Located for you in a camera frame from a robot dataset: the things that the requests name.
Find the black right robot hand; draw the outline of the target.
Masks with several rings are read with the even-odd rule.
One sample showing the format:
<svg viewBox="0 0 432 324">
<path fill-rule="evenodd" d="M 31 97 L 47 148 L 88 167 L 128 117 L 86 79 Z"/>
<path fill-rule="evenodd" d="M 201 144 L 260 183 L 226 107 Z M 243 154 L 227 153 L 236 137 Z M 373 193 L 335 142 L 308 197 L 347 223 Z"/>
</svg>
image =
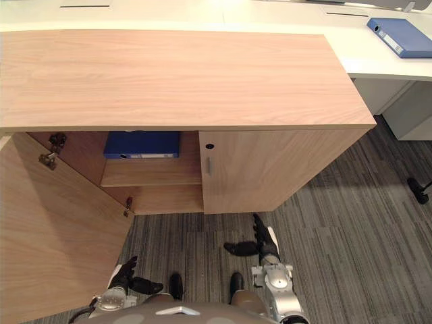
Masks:
<svg viewBox="0 0 432 324">
<path fill-rule="evenodd" d="M 276 243 L 273 241 L 268 228 L 263 223 L 261 217 L 253 214 L 254 219 L 254 237 L 255 241 L 243 241 L 238 243 L 225 242 L 223 247 L 230 254 L 237 257 L 250 257 L 259 255 L 261 259 L 267 256 L 273 256 L 280 260 Z"/>
</svg>

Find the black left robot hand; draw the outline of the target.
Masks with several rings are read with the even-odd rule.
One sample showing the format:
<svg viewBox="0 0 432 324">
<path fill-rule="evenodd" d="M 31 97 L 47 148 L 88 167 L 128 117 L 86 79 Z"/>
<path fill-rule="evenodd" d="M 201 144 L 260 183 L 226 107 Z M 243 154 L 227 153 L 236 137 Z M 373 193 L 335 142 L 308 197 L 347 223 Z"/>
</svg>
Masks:
<svg viewBox="0 0 432 324">
<path fill-rule="evenodd" d="M 129 290 L 146 295 L 153 295 L 161 292 L 163 289 L 162 283 L 157 283 L 134 275 L 137 260 L 138 257 L 133 256 L 126 263 L 120 265 L 120 268 L 115 271 L 107 288 L 122 288 L 126 294 Z"/>
</svg>

